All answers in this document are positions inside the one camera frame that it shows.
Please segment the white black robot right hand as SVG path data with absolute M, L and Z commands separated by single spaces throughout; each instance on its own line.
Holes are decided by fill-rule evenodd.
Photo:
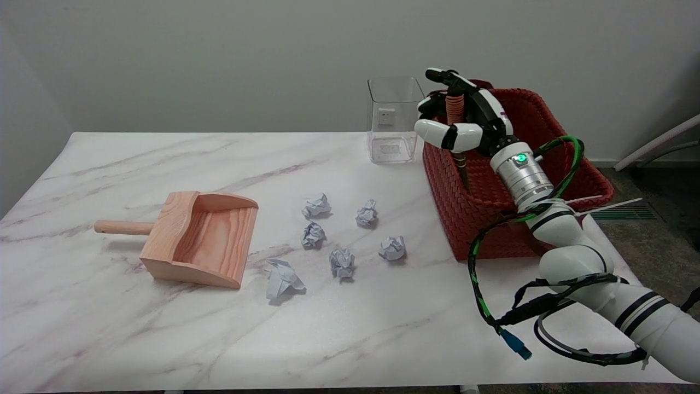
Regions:
M 425 77 L 446 87 L 418 103 L 413 130 L 425 142 L 454 154 L 475 149 L 492 157 L 514 141 L 513 125 L 490 90 L 452 69 L 431 67 Z

